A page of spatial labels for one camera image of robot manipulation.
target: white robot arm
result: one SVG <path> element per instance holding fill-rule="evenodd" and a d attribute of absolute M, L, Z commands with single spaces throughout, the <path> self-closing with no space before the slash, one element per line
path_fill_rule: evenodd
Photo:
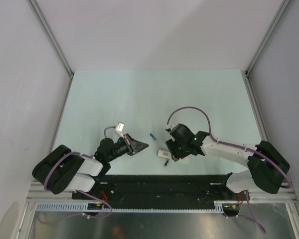
<path fill-rule="evenodd" d="M 234 193 L 261 188 L 275 194 L 283 183 L 283 175 L 254 152 L 261 152 L 269 157 L 284 173 L 287 173 L 290 168 L 272 144 L 266 141 L 261 141 L 259 144 L 228 142 L 223 144 L 222 140 L 214 140 L 208 132 L 199 131 L 193 134 L 188 127 L 180 123 L 167 125 L 166 131 L 173 137 L 166 142 L 166 145 L 174 161 L 190 154 L 200 154 L 221 157 L 245 166 L 248 170 L 230 173 L 226 181 L 227 188 Z"/>
<path fill-rule="evenodd" d="M 124 154 L 133 156 L 149 145 L 122 134 L 123 124 L 115 127 L 119 139 L 116 143 L 104 138 L 94 155 L 71 152 L 65 145 L 58 146 L 39 162 L 32 171 L 33 177 L 53 194 L 66 191 L 89 192 L 111 168 L 110 162 Z"/>

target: metal floor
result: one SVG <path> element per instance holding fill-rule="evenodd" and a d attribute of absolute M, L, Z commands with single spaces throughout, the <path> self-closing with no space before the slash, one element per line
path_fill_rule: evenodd
<path fill-rule="evenodd" d="M 246 219 L 225 219 L 221 214 L 113 213 L 105 219 L 73 217 L 47 226 L 35 221 L 29 239 L 295 239 L 285 204 L 257 204 L 253 210 L 266 229 Z M 71 213 L 42 212 L 51 222 Z M 246 204 L 241 215 L 250 215 Z"/>

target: metal frame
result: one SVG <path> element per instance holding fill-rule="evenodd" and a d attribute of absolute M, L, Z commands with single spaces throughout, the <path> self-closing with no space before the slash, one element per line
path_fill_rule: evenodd
<path fill-rule="evenodd" d="M 289 7 L 292 5 L 294 0 L 284 0 L 282 4 L 280 5 L 274 19 L 272 20 L 263 40 L 260 43 L 260 46 L 258 47 L 253 59 L 251 60 L 249 66 L 247 67 L 246 74 L 247 76 L 250 76 L 250 73 L 254 69 L 256 63 L 260 59 L 262 53 L 266 49 L 266 46 L 269 44 L 270 40 L 273 38 L 278 26 L 282 22 L 284 16 L 289 10 Z"/>
<path fill-rule="evenodd" d="M 57 40 L 51 30 L 51 27 L 49 26 L 48 22 L 46 21 L 38 3 L 36 2 L 36 0 L 27 0 L 27 1 L 30 5 L 34 15 L 38 19 L 44 33 L 46 34 L 46 37 L 50 41 L 52 48 L 54 49 L 55 53 L 57 54 L 58 58 L 60 59 L 64 69 L 68 73 L 69 77 L 71 79 L 73 79 L 74 73 L 73 73 L 68 61 L 66 60 L 65 55 L 64 55 L 63 51 L 61 50 L 61 47 L 60 47 L 59 43 L 57 42 Z"/>
<path fill-rule="evenodd" d="M 256 123 L 257 123 L 258 129 L 259 129 L 261 138 L 263 140 L 269 141 L 269 137 L 268 137 L 266 127 L 264 124 L 264 120 L 263 120 L 263 117 L 262 117 L 262 114 L 261 114 L 261 111 L 259 108 L 259 104 L 257 102 L 256 95 L 254 93 L 254 90 L 253 90 L 253 87 L 251 84 L 250 76 L 247 76 L 246 73 L 244 73 L 244 72 L 242 72 L 242 75 L 244 78 L 245 86 L 247 89 L 247 93 L 248 93 L 249 100 L 250 100 L 250 103 L 251 103 L 251 106 L 252 106 L 252 109 L 253 109 L 253 112 L 255 115 Z M 295 236 L 297 239 L 299 239 L 299 203 L 297 201 L 297 196 L 296 196 L 294 190 L 293 189 L 290 189 L 290 190 L 291 191 L 289 193 L 292 193 L 294 196 L 293 202 L 285 202 L 285 204 L 286 204 L 286 208 L 287 208 L 287 211 L 289 214 L 290 222 L 292 224 Z M 277 199 L 275 196 L 283 197 L 282 192 L 283 192 L 283 190 L 280 190 L 278 194 L 272 195 L 272 199 L 273 199 L 272 203 L 275 203 L 275 200 Z"/>
<path fill-rule="evenodd" d="M 60 45 L 58 44 L 49 24 L 47 23 L 38 3 L 36 0 L 27 0 L 31 9 L 33 10 L 34 15 L 37 17 L 39 24 L 41 25 L 42 29 L 46 33 L 46 36 L 48 40 L 50 41 L 53 49 L 55 50 L 58 58 L 61 60 L 63 67 L 65 68 L 66 72 L 68 73 L 70 79 L 73 79 L 73 71 L 71 70 L 71 67 L 69 66 L 65 55 L 63 54 Z M 277 14 L 275 15 L 269 29 L 267 30 L 256 54 L 254 55 L 251 63 L 249 64 L 246 71 L 242 72 L 244 83 L 246 85 L 246 90 L 250 99 L 251 107 L 253 109 L 255 119 L 257 122 L 257 126 L 259 129 L 259 133 L 261 135 L 261 138 L 264 140 L 269 140 L 268 134 L 266 133 L 265 124 L 261 115 L 261 111 L 259 108 L 259 105 L 257 103 L 257 99 L 255 96 L 255 93 L 253 91 L 252 85 L 250 83 L 250 73 L 255 67 L 256 63 L 260 59 L 260 56 L 262 55 L 264 49 L 269 44 L 271 38 L 273 37 L 277 27 L 281 23 L 283 17 L 286 15 L 290 5 L 292 4 L 293 0 L 284 0 L 281 4 Z M 67 89 L 67 94 L 63 102 L 62 110 L 60 112 L 60 116 L 58 119 L 57 127 L 55 130 L 55 133 L 53 135 L 53 139 L 51 141 L 50 151 L 53 147 L 58 128 L 60 125 L 61 117 L 65 108 L 65 103 L 70 91 L 71 82 L 69 83 L 69 87 Z M 42 204 L 57 204 L 57 202 L 60 202 L 61 204 L 77 204 L 78 200 L 72 200 L 71 199 L 72 192 L 62 192 L 58 195 L 54 195 L 51 192 L 47 192 L 43 189 L 43 186 L 37 182 L 34 181 L 31 184 L 23 211 L 22 211 L 22 217 L 19 220 L 18 223 L 18 231 L 16 232 L 14 238 L 18 239 L 27 239 L 30 233 L 32 221 L 34 218 L 34 213 L 38 205 Z M 297 202 L 297 197 L 292 189 L 281 189 L 278 194 L 276 195 L 270 195 L 267 194 L 261 190 L 254 190 L 250 194 L 251 196 L 251 202 L 252 203 L 285 203 L 287 207 L 287 211 L 290 216 L 290 221 L 294 229 L 294 233 L 296 235 L 296 238 L 299 239 L 299 204 Z M 225 203 L 221 201 L 215 202 L 216 205 Z"/>
<path fill-rule="evenodd" d="M 87 202 L 40 202 L 36 207 L 38 212 L 109 212 L 110 209 L 88 210 Z M 188 210 L 160 210 L 160 209 L 112 209 L 114 213 L 224 213 L 221 203 L 214 203 L 215 209 L 188 209 Z"/>

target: white wall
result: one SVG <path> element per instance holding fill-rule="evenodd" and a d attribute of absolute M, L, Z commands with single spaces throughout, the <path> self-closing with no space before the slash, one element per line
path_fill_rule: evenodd
<path fill-rule="evenodd" d="M 269 137 L 291 165 L 299 200 L 299 0 L 251 75 Z"/>
<path fill-rule="evenodd" d="M 282 0 L 38 0 L 75 70 L 245 70 Z"/>
<path fill-rule="evenodd" d="M 48 153 L 68 83 L 28 3 L 0 0 L 0 239 L 11 234 L 32 169 Z"/>

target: red wire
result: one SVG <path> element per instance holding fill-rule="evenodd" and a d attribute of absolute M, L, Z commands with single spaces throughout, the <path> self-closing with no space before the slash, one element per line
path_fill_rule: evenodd
<path fill-rule="evenodd" d="M 101 193 L 103 195 L 103 200 L 105 199 L 105 202 L 107 202 L 108 201 L 108 197 L 106 196 L 105 192 L 102 190 Z"/>
<path fill-rule="evenodd" d="M 241 201 L 241 203 L 239 203 L 239 205 L 242 205 L 244 202 L 243 197 L 240 194 L 237 194 L 238 200 Z"/>

